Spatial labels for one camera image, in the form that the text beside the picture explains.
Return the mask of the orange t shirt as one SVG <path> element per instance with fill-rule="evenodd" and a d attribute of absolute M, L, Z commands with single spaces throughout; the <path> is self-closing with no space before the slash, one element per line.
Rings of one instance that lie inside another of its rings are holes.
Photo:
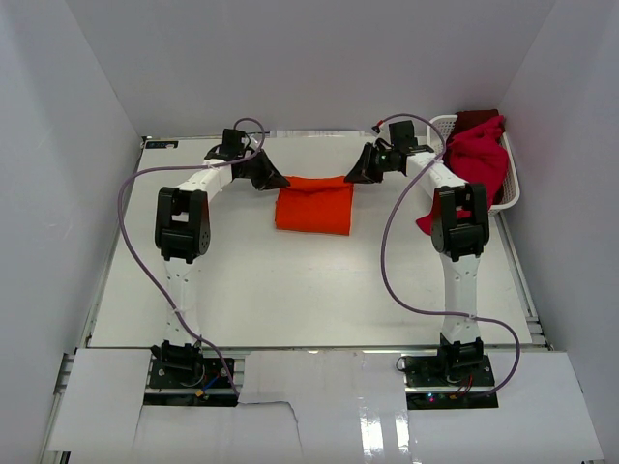
<path fill-rule="evenodd" d="M 354 187 L 343 176 L 302 178 L 290 176 L 275 207 L 278 230 L 348 236 L 351 229 Z"/>

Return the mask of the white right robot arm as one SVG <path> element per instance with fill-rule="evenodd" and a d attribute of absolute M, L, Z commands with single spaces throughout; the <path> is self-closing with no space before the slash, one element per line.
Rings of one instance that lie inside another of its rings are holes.
<path fill-rule="evenodd" d="M 489 240 L 486 188 L 459 178 L 437 152 L 419 143 L 412 120 L 390 123 L 387 138 L 381 136 L 384 124 L 374 126 L 376 139 L 364 145 L 344 181 L 378 184 L 386 173 L 399 172 L 432 196 L 429 235 L 442 264 L 445 309 L 437 355 L 428 369 L 456 386 L 469 381 L 484 358 L 476 316 L 477 274 Z"/>

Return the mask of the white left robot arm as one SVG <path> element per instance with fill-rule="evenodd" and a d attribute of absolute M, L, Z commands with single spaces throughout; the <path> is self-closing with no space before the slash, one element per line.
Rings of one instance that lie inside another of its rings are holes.
<path fill-rule="evenodd" d="M 289 185 L 269 160 L 263 143 L 235 127 L 225 129 L 221 143 L 207 151 L 199 170 L 180 185 L 158 193 L 155 245 L 164 264 L 170 313 L 166 338 L 153 348 L 153 354 L 184 387 L 197 387 L 206 376 L 197 281 L 199 262 L 211 241 L 210 203 L 236 179 L 250 180 L 258 191 Z"/>

